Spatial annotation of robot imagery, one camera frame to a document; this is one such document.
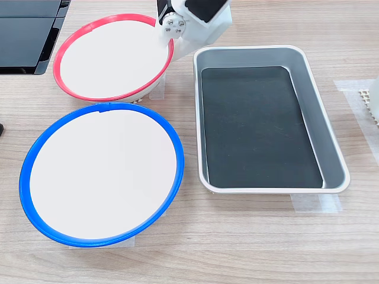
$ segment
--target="wood grain surface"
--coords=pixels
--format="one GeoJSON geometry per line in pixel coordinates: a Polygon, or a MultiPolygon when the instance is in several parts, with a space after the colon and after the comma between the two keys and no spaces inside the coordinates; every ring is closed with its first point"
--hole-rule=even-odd
{"type": "MultiPolygon", "coordinates": [[[[83,25],[129,12],[154,16],[155,1],[74,0],[54,54],[83,25]]],[[[165,100],[142,102],[184,145],[184,180],[166,216],[139,234],[135,247],[69,250],[51,241],[23,212],[21,166],[50,124],[89,103],[58,88],[50,63],[41,76],[0,76],[0,283],[379,283],[379,167],[333,82],[379,75],[379,1],[234,0],[232,13],[217,46],[292,44],[306,52],[351,173],[339,195],[343,211],[299,214],[289,195],[204,189],[190,55],[170,65],[165,100]]]]}

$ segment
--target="metal tray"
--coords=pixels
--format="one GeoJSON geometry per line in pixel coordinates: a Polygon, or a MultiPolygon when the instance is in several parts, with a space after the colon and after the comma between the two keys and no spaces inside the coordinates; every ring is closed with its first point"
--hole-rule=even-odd
{"type": "Polygon", "coordinates": [[[350,175],[327,117],[305,54],[294,46],[210,47],[194,56],[194,82],[198,169],[201,183],[214,193],[339,193],[350,183],[350,175]],[[322,184],[319,188],[287,186],[216,186],[210,182],[204,126],[202,72],[206,69],[283,67],[300,107],[322,184]]]}

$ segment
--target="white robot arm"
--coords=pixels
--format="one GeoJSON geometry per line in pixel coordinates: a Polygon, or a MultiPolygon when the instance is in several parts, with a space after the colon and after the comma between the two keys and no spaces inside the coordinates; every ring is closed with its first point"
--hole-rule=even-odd
{"type": "Polygon", "coordinates": [[[230,0],[157,0],[160,42],[177,39],[173,61],[214,43],[232,24],[230,0]]]}

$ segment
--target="black mat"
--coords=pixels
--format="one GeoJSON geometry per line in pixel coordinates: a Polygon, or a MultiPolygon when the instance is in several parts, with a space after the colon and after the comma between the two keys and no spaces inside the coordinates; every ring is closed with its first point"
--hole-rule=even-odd
{"type": "Polygon", "coordinates": [[[219,188],[321,188],[322,177],[283,67],[205,69],[205,142],[219,188]]]}

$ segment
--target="red rim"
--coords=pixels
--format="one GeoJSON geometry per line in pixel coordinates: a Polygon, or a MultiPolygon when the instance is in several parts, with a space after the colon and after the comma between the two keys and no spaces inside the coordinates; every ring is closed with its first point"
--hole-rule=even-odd
{"type": "Polygon", "coordinates": [[[85,25],[84,27],[80,28],[78,31],[74,32],[72,35],[70,35],[70,37],[62,44],[62,46],[58,50],[55,56],[54,64],[53,64],[53,74],[54,74],[55,81],[57,82],[58,86],[62,90],[64,90],[66,93],[68,93],[69,95],[77,99],[83,99],[85,101],[92,101],[92,102],[109,102],[109,101],[115,101],[117,99],[128,98],[129,96],[133,96],[145,90],[147,87],[151,86],[155,81],[157,81],[164,74],[164,72],[166,71],[167,67],[169,66],[171,62],[172,56],[174,55],[174,41],[173,40],[169,42],[169,48],[168,48],[169,53],[168,53],[166,64],[164,65],[163,69],[150,82],[148,82],[142,87],[134,91],[131,91],[129,93],[125,93],[120,96],[114,96],[111,98],[86,98],[84,96],[79,96],[77,93],[74,93],[65,85],[65,83],[63,83],[62,77],[60,75],[60,63],[62,62],[63,55],[65,54],[66,50],[70,47],[70,45],[79,37],[82,37],[85,34],[88,34],[92,30],[102,25],[106,25],[111,22],[117,22],[117,21],[138,21],[138,22],[144,22],[146,24],[152,25],[153,27],[155,26],[155,19],[152,17],[139,15],[139,14],[120,14],[120,15],[108,16],[103,19],[91,22],[88,25],[85,25]]]}

